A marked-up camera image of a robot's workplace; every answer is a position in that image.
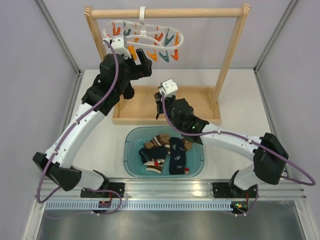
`plastic basin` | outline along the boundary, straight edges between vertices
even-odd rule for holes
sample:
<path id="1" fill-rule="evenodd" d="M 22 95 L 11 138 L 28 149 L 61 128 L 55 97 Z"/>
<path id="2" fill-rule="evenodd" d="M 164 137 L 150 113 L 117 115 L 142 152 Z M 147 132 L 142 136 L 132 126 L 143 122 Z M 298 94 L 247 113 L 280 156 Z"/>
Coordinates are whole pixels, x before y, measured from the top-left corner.
<path id="1" fill-rule="evenodd" d="M 194 143 L 189 151 L 186 151 L 186 165 L 189 174 L 169 174 L 170 155 L 164 161 L 161 174 L 147 171 L 147 166 L 141 161 L 139 150 L 144 147 L 144 143 L 150 141 L 159 134 L 169 134 L 171 137 L 183 138 L 179 133 L 169 126 L 147 126 L 138 127 L 132 130 L 125 139 L 124 145 L 124 168 L 135 178 L 191 178 L 198 175 L 204 167 L 204 148 L 202 145 Z"/>

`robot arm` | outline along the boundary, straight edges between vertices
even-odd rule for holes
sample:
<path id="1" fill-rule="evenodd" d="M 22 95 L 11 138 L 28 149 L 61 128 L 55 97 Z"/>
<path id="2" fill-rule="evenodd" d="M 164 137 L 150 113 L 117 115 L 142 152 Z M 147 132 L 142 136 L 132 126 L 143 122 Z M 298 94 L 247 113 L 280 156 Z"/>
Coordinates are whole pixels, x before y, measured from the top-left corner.
<path id="1" fill-rule="evenodd" d="M 286 163 L 252 144 L 254 141 L 288 159 L 287 152 L 273 134 L 265 133 L 263 137 L 239 134 L 200 119 L 194 115 L 194 109 L 186 99 L 176 99 L 177 90 L 172 79 L 161 84 L 159 92 L 154 95 L 157 104 L 156 118 L 165 111 L 173 127 L 188 141 L 221 147 L 253 161 L 249 167 L 233 174 L 228 184 L 233 195 L 237 196 L 260 182 L 272 185 L 279 183 Z"/>
<path id="2" fill-rule="evenodd" d="M 45 153 L 37 152 L 33 157 L 35 164 L 43 171 L 50 156 L 53 153 L 55 154 L 46 171 L 46 176 L 65 191 L 69 191 L 75 186 L 97 190 L 104 185 L 108 185 L 109 180 L 102 173 L 73 167 L 75 156 L 92 130 L 120 101 L 120 96 L 123 95 L 124 99 L 133 98 L 135 92 L 130 81 L 149 77 L 152 74 L 152 62 L 146 58 L 142 49 L 136 50 L 140 60 L 140 64 L 136 65 L 127 49 L 125 36 L 117 35 L 110 42 L 116 53 L 119 68 L 114 89 L 101 104 L 86 114 L 87 111 L 104 98 L 115 78 L 115 58 L 112 54 L 108 54 L 99 66 L 100 74 L 96 76 L 92 86 L 86 91 L 82 98 L 82 104 L 70 124 Z M 75 123 L 76 125 L 70 131 L 70 127 Z M 57 144 L 67 131 L 69 131 L 68 134 L 59 149 L 55 151 Z"/>

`navy sock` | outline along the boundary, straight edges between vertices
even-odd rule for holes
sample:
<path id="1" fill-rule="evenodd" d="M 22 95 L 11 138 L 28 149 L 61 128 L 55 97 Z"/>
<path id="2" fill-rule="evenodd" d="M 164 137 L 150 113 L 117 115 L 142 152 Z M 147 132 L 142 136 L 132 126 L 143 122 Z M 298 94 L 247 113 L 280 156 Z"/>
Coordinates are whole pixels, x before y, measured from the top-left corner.
<path id="1" fill-rule="evenodd" d="M 185 174 L 186 150 L 184 143 L 178 137 L 170 138 L 170 165 L 171 175 Z"/>
<path id="2" fill-rule="evenodd" d="M 142 163 L 145 164 L 149 161 L 155 161 L 158 159 L 165 160 L 168 155 L 168 151 L 165 146 L 156 146 L 150 149 L 143 147 L 139 150 L 139 155 Z"/>

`clothespin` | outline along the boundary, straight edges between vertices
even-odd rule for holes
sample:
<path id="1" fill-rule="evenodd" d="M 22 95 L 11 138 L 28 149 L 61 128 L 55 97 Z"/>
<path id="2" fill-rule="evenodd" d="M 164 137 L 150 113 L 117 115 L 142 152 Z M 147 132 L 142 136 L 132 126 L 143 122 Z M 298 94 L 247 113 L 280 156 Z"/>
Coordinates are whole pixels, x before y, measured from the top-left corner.
<path id="1" fill-rule="evenodd" d="M 128 46 L 128 50 L 133 57 L 133 60 L 137 60 L 137 53 L 134 46 Z"/>
<path id="2" fill-rule="evenodd" d="M 134 42 L 135 42 L 135 43 L 138 42 L 138 40 L 139 40 L 138 37 L 135 37 L 135 38 L 134 38 Z"/>
<path id="3" fill-rule="evenodd" d="M 174 40 L 174 45 L 175 46 L 177 46 L 178 44 L 179 44 L 179 35 L 178 35 L 178 32 L 175 34 L 175 40 Z M 174 55 L 173 54 L 170 54 L 171 55 L 171 57 L 174 59 L 174 60 L 176 60 L 176 61 L 178 61 L 178 59 L 179 59 L 179 54 L 178 54 L 178 49 L 175 49 L 174 50 Z"/>
<path id="4" fill-rule="evenodd" d="M 123 35 L 129 36 L 131 33 L 131 29 L 129 28 L 128 31 L 125 31 L 125 28 L 126 28 L 126 23 L 123 22 Z"/>
<path id="5" fill-rule="evenodd" d="M 150 58 L 152 58 L 153 59 L 153 61 L 158 61 L 158 57 L 157 57 L 157 53 L 156 53 L 156 50 L 155 49 L 153 49 L 153 52 L 154 52 L 154 54 L 152 54 L 151 52 L 147 52 L 147 54 L 150 56 Z"/>
<path id="6" fill-rule="evenodd" d="M 166 32 L 165 35 L 165 40 L 164 40 L 164 46 L 166 47 L 171 41 L 172 39 L 174 39 L 175 35 L 172 35 L 170 38 L 168 38 L 168 34 L 169 34 L 169 28 L 168 31 Z"/>
<path id="7" fill-rule="evenodd" d="M 158 42 L 160 42 L 160 40 L 162 39 L 162 37 L 164 36 L 164 34 L 163 33 L 161 33 L 160 34 L 160 36 L 158 36 L 158 34 L 156 34 L 155 36 L 154 36 L 154 39 L 155 40 L 157 40 Z"/>
<path id="8" fill-rule="evenodd" d="M 165 55 L 163 55 L 161 52 L 159 52 L 159 55 L 160 55 L 160 57 L 161 57 L 163 60 L 165 60 L 167 63 L 170 62 L 168 51 L 165 51 Z"/>
<path id="9" fill-rule="evenodd" d="M 115 25 L 115 23 L 113 22 L 113 23 L 112 23 L 113 36 L 119 35 L 119 34 L 120 34 L 120 31 L 121 31 L 121 28 L 118 27 L 117 30 L 116 30 L 116 25 Z"/>

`wooden drying rack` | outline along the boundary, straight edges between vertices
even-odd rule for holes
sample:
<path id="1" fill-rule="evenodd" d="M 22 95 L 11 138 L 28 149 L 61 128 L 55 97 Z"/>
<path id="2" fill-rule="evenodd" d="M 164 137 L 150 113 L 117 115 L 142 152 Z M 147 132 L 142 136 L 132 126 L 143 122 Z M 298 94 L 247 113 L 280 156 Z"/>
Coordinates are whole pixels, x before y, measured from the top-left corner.
<path id="1" fill-rule="evenodd" d="M 250 7 L 242 4 L 240 8 L 168 8 L 145 9 L 145 19 L 164 18 L 236 18 L 232 35 L 223 59 L 222 67 L 215 86 L 178 86 L 177 99 L 186 98 L 194 108 L 194 114 L 211 123 L 221 121 L 218 98 L 226 79 L 232 58 L 235 54 L 242 30 L 245 26 Z M 101 61 L 107 55 L 103 44 L 103 37 L 99 29 L 98 19 L 138 19 L 139 9 L 119 10 L 94 10 L 91 6 L 84 8 L 84 15 L 88 22 L 93 40 L 98 50 Z M 133 99 L 124 100 L 115 106 L 113 112 L 114 124 L 120 125 L 166 125 L 164 116 L 156 117 L 156 105 L 153 94 L 158 91 L 158 86 L 134 86 Z"/>

